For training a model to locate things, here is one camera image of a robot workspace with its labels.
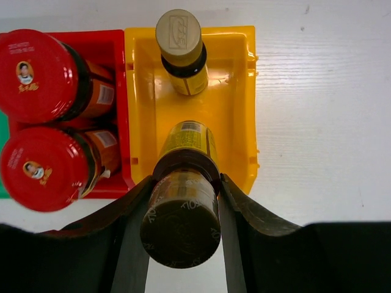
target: white table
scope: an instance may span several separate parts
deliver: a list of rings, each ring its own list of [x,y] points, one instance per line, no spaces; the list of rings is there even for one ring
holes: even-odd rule
[[[299,225],[391,220],[390,1],[0,2],[2,31],[152,27],[173,8],[192,11],[202,26],[255,25],[261,169],[251,197]],[[108,202],[39,214],[2,200],[0,222],[60,229]],[[222,255],[189,270],[151,261],[146,292],[225,292]]]

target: plastic bin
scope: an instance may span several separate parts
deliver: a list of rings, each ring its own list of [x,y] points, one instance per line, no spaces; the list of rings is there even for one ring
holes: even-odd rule
[[[125,59],[124,59],[124,32],[114,31],[94,31],[94,32],[56,32],[49,33],[54,38],[70,45],[82,55],[83,58],[93,63],[111,68],[115,71],[116,81],[116,102],[117,116],[114,123],[119,129],[120,151],[122,158],[122,169],[109,179],[101,180],[94,188],[93,192],[86,198],[118,198],[124,195],[134,186],[131,178],[130,167],[130,143],[129,143],[129,119],[128,102],[126,96],[125,80]],[[17,121],[8,120],[9,133],[12,136],[17,131],[24,129],[28,125]],[[69,125],[86,125],[82,119],[75,119],[67,123]],[[0,146],[2,148],[8,139],[7,125],[4,114],[0,116]],[[0,197],[7,194],[0,185]]]
[[[161,64],[154,28],[125,29],[131,173],[152,174],[169,131],[184,120],[207,125],[216,139],[219,168],[249,193],[257,177],[255,28],[202,29],[208,50],[208,88],[177,93]]]

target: jar lid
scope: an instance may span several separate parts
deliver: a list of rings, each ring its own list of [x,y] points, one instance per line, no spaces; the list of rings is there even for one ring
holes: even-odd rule
[[[76,99],[76,64],[48,34],[19,29],[0,35],[0,68],[0,109],[12,119],[47,122]]]
[[[170,10],[159,19],[156,41],[162,56],[177,67],[194,63],[202,52],[200,24],[183,9]]]
[[[57,211],[78,199],[89,178],[80,144],[61,130],[24,129],[5,144],[1,178],[10,196],[41,212]]]

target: chili sauce jar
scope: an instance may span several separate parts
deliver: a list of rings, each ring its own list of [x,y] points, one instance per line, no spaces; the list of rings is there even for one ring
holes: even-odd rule
[[[156,41],[174,89],[184,95],[200,93],[208,85],[208,73],[206,47],[194,15],[182,9],[166,12],[156,25]]]
[[[20,122],[94,118],[114,104],[110,71],[39,31],[0,35],[0,68],[0,110]]]
[[[219,246],[221,187],[213,135],[205,125],[176,125],[163,146],[140,230],[145,251],[173,268],[198,266]]]
[[[0,163],[2,182],[13,199],[51,212],[85,197],[100,178],[116,172],[120,150],[112,131],[38,126],[11,137]]]

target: beige bottle cap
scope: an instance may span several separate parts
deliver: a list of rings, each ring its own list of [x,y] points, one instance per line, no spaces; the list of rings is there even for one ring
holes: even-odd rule
[[[200,24],[193,14],[183,9],[170,10],[159,19],[156,40],[163,57],[174,66],[188,66],[202,52]]]

